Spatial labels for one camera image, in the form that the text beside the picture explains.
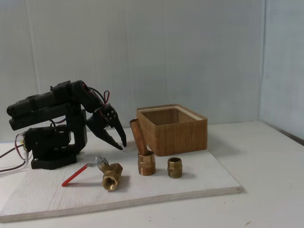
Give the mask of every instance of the red wire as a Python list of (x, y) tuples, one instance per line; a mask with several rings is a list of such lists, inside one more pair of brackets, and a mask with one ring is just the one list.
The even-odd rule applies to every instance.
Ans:
[(106, 91), (104, 92), (104, 98), (105, 98), (105, 93), (106, 93), (106, 92), (108, 92), (108, 97), (106, 98), (106, 101), (105, 101), (104, 104), (108, 103), (109, 98), (110, 98), (110, 90), (106, 90)]
[(17, 151), (17, 153), (19, 154), (20, 158), (21, 158), (22, 160), (25, 160), (25, 159), (21, 156), (20, 151), (19, 151), (18, 146), (17, 146), (17, 137), (18, 137), (19, 135), (20, 135), (20, 134), (17, 134), (17, 135), (16, 135), (16, 139), (15, 139), (15, 148), (16, 148), (16, 151)]
[(95, 93), (93, 93), (92, 91), (88, 91), (88, 93), (92, 93), (94, 96), (96, 96)]
[(54, 123), (56, 123), (56, 124), (60, 124), (60, 123), (63, 123), (65, 120), (66, 120), (66, 119), (64, 118), (63, 120), (60, 120), (60, 121), (58, 121), (58, 122), (54, 122)]
[(99, 113), (100, 113), (100, 115), (103, 117), (104, 115), (102, 114), (102, 112), (101, 112), (101, 109), (99, 108)]

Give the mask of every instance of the red valve handle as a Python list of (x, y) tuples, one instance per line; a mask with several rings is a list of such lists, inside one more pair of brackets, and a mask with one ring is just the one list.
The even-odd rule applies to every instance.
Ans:
[(70, 176), (68, 179), (66, 179), (61, 186), (65, 187), (72, 179), (74, 179), (76, 176), (78, 176), (82, 171), (84, 171), (87, 168), (88, 164), (85, 164), (81, 169), (79, 169), (77, 172), (75, 172), (72, 176)]

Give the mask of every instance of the cable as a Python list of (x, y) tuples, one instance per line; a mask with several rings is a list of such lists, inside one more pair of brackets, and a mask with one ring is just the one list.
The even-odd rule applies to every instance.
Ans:
[(99, 108), (99, 113), (100, 113), (100, 115), (103, 117), (104, 115), (103, 115), (103, 113), (101, 112), (101, 109)]
[(2, 154), (2, 155), (0, 156), (0, 158), (4, 157), (5, 155), (7, 155), (8, 153), (10, 153), (10, 152), (14, 151), (15, 149), (16, 149), (16, 147), (11, 148), (9, 151), (7, 151), (7, 152), (5, 152), (4, 154)]
[(110, 98), (110, 91), (109, 91), (109, 90), (104, 91), (104, 97), (105, 97), (105, 93), (106, 93), (106, 92), (108, 92), (108, 97), (106, 98), (106, 101), (105, 101), (104, 104), (108, 103), (109, 98)]
[(104, 104), (105, 104), (105, 99), (104, 99), (104, 97), (101, 95), (101, 93), (100, 93), (97, 89), (94, 89), (94, 88), (92, 88), (92, 87), (88, 87), (88, 88), (91, 89), (91, 90), (93, 90), (93, 91), (95, 91), (95, 92), (101, 97), (102, 101), (103, 101)]
[(93, 90), (91, 90), (91, 91), (88, 91), (88, 93), (92, 93), (95, 97), (97, 97), (98, 98), (98, 100), (100, 100), (100, 103), (104, 106), (104, 102), (100, 99), (100, 97), (99, 96), (97, 96), (97, 94), (93, 91)]
[[(21, 146), (23, 146), (23, 144), (22, 144), (22, 145), (19, 145), (19, 146), (17, 146), (17, 147), (15, 147), (15, 148), (10, 149), (9, 151), (7, 151), (7, 152), (4, 153), (3, 155), (1, 155), (1, 157), (7, 155), (8, 153), (12, 152), (14, 149), (16, 149), (16, 148), (18, 148), (18, 147), (21, 147)], [(23, 161), (23, 163), (22, 163), (21, 165), (18, 165), (18, 166), (14, 167), (14, 168), (9, 168), (9, 169), (0, 170), (0, 172), (6, 172), (6, 171), (11, 171), (11, 170), (16, 170), (16, 169), (20, 168), (21, 166), (23, 166), (24, 164), (25, 164), (25, 166), (23, 166), (20, 170), (26, 168), (27, 165), (28, 165), (28, 162), (29, 162), (29, 156), (28, 156), (28, 155), (29, 155), (29, 153), (28, 153), (27, 151), (24, 151), (25, 161)]]
[(50, 122), (52, 122), (51, 125), (50, 125), (50, 127), (51, 127), (52, 125), (54, 125), (54, 128), (56, 128), (55, 122), (54, 122), (53, 120), (50, 120)]
[(58, 122), (55, 122), (56, 124), (60, 124), (60, 123), (63, 123), (64, 121), (66, 120), (66, 118), (64, 118), (63, 120), (60, 120)]
[(17, 134), (17, 135), (16, 135), (16, 139), (15, 139), (15, 149), (16, 149), (17, 153), (19, 154), (19, 157), (20, 157), (22, 160), (25, 161), (25, 159), (21, 156), (20, 151), (19, 151), (18, 146), (17, 146), (17, 137), (18, 137), (19, 135), (20, 135), (20, 134)]

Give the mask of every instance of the copper pipe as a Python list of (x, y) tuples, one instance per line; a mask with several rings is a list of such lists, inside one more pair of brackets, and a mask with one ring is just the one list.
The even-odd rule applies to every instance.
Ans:
[(143, 131), (138, 119), (132, 119), (130, 126), (134, 135), (134, 139), (138, 148), (138, 153), (142, 156), (148, 155), (148, 148), (143, 137)]

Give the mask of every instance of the brass pipe nipple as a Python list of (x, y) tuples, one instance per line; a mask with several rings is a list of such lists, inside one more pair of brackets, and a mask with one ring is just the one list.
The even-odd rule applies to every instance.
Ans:
[(138, 154), (138, 172), (142, 176), (150, 176), (155, 173), (155, 158), (152, 151), (148, 151), (148, 155)]
[(168, 159), (168, 176), (174, 179), (182, 176), (182, 164), (180, 158)]

